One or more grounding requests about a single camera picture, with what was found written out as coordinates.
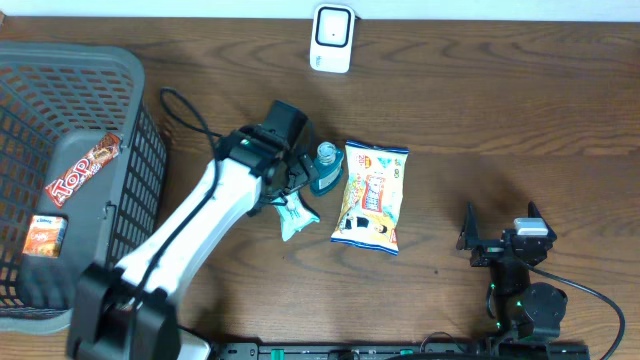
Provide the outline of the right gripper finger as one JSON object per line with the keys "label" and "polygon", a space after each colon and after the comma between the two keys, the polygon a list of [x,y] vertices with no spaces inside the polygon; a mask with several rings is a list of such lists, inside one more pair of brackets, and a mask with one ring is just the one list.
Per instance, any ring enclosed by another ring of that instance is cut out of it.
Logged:
{"label": "right gripper finger", "polygon": [[528,218],[542,218],[546,222],[547,227],[549,228],[549,234],[546,236],[546,238],[549,238],[551,240],[556,240],[557,239],[556,232],[548,224],[548,222],[544,219],[544,217],[540,213],[538,207],[536,206],[536,204],[533,201],[530,201],[528,203]]}
{"label": "right gripper finger", "polygon": [[459,234],[456,249],[471,250],[479,244],[479,233],[473,205],[468,202],[466,215],[461,232]]}

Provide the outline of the blue mouthwash bottle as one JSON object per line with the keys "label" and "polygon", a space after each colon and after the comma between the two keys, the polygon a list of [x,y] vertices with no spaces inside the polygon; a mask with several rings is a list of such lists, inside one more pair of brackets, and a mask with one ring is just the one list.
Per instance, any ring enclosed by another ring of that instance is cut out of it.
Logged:
{"label": "blue mouthwash bottle", "polygon": [[325,141],[318,146],[314,159],[318,178],[310,184],[313,195],[323,196],[339,183],[343,174],[343,160],[344,152],[333,143]]}

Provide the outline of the mint wet wipes pack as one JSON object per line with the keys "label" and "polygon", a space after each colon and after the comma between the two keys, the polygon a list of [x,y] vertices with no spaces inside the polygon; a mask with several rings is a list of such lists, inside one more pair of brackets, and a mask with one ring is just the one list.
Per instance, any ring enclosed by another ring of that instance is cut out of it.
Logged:
{"label": "mint wet wipes pack", "polygon": [[299,192],[276,200],[274,207],[279,214],[281,235],[284,242],[290,240],[312,223],[319,223],[319,215],[301,198]]}

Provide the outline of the yellow snack bag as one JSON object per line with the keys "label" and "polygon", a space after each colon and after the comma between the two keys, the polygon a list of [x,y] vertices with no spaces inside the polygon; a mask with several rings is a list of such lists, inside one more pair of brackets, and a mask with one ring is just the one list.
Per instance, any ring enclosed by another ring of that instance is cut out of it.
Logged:
{"label": "yellow snack bag", "polygon": [[406,147],[346,142],[348,178],[331,241],[398,254],[397,224],[408,155]]}

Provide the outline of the red Top chocolate bar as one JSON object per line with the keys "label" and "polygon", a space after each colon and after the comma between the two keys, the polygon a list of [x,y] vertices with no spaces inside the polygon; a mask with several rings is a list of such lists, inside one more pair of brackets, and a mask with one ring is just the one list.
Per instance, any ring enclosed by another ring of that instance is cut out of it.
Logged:
{"label": "red Top chocolate bar", "polygon": [[113,133],[104,137],[65,173],[45,187],[54,205],[61,209],[78,189],[120,154],[121,140]]}

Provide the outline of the orange tissue pack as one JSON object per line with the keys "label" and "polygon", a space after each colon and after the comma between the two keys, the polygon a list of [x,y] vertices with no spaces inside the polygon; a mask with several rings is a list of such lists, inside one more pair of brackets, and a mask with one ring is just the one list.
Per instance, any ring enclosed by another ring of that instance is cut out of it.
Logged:
{"label": "orange tissue pack", "polygon": [[29,225],[22,253],[29,256],[57,258],[67,228],[64,217],[34,215]]}

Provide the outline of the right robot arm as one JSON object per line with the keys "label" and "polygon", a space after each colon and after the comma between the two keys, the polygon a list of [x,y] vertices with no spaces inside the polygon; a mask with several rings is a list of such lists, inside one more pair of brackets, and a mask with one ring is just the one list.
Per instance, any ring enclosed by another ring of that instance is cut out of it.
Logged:
{"label": "right robot arm", "polygon": [[480,237],[473,206],[467,205],[456,248],[471,252],[472,267],[490,269],[487,312],[499,323],[499,336],[541,343],[559,337],[567,295],[551,284],[530,279],[556,239],[533,202],[528,204],[528,215],[515,219],[498,239]]}

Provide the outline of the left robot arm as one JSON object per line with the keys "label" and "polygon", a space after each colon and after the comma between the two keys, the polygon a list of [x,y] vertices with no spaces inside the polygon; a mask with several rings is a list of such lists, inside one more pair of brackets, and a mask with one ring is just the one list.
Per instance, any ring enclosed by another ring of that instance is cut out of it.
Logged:
{"label": "left robot arm", "polygon": [[200,267],[243,216],[315,180],[313,126],[276,101],[263,123],[214,145],[191,194],[143,244],[81,275],[67,337],[71,359],[207,359],[212,347],[182,328],[177,309]]}

